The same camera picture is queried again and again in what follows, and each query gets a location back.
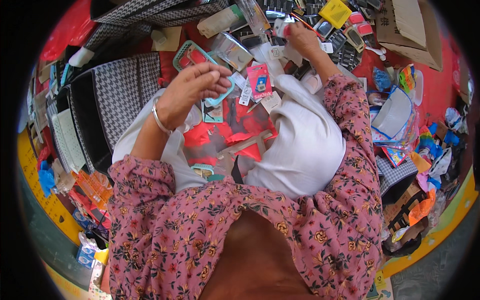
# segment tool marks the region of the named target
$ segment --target white cloth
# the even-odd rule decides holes
[[[323,100],[310,94],[300,81],[291,75],[280,75],[275,79],[275,85],[286,93],[282,106],[270,114],[278,136],[243,182],[283,192],[292,199],[315,194],[323,190],[335,175],[345,154],[345,140],[323,107]],[[153,99],[162,95],[164,90],[159,90],[150,99],[120,137],[113,152],[113,163],[132,151],[143,123],[151,113]],[[176,192],[206,183],[188,166],[182,150],[185,141],[182,132],[183,128],[173,132],[161,158],[173,167]]]
[[[262,161],[243,179],[295,199],[323,190],[345,155],[345,140],[321,100],[291,75],[275,86],[285,92],[282,106],[270,113],[278,136]]]
[[[152,113],[153,99],[157,96],[161,96],[164,92],[164,88],[160,89],[153,95],[153,97],[145,104],[144,108],[140,111],[137,118],[133,121],[126,132],[117,141],[115,149],[113,150],[112,163],[122,160],[126,154],[130,154],[133,149],[133,145],[137,140],[138,133],[142,128],[148,115]],[[177,128],[167,141],[167,145],[163,150],[162,158],[163,162],[172,165],[173,173],[175,174],[175,193],[197,186],[202,186],[207,183],[205,179],[197,175],[187,163],[185,154],[183,154],[183,138],[184,127]]]

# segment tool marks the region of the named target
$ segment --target bracelet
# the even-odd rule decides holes
[[[158,115],[156,114],[156,103],[158,102],[158,100],[160,99],[160,97],[157,97],[154,101],[153,101],[153,107],[152,107],[152,113],[153,113],[153,116],[155,118],[155,121],[157,123],[157,125],[160,127],[160,129],[165,132],[168,136],[170,136],[172,134],[172,130],[170,129],[167,129],[165,128],[165,126],[163,126],[162,122],[160,122],[160,119],[158,118]]]

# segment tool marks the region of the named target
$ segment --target red plastic bag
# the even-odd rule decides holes
[[[40,59],[56,60],[67,45],[83,46],[96,23],[90,20],[90,2],[77,0],[57,24],[43,47]]]

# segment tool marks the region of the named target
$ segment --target red plastic item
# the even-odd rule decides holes
[[[90,20],[90,3],[92,0],[77,0],[63,15],[47,43],[43,47],[40,59],[56,60],[68,45],[83,46],[96,23]]]
[[[353,27],[361,36],[371,35],[373,33],[372,26],[368,22],[354,24]]]
[[[181,59],[179,60],[179,65],[182,67],[182,68],[186,68],[188,67],[188,65],[190,65],[192,62],[190,61],[190,59],[188,59],[187,55],[184,54]]]
[[[362,14],[360,12],[352,12],[350,17],[348,17],[347,22],[349,25],[357,24],[364,22],[365,19],[363,18]]]
[[[192,60],[194,63],[202,63],[206,62],[207,58],[200,51],[195,49],[190,53],[190,60]]]

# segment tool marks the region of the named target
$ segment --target woman's right hand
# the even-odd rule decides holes
[[[289,27],[290,35],[287,39],[303,57],[311,61],[323,52],[315,32],[305,28],[301,22],[291,23]]]

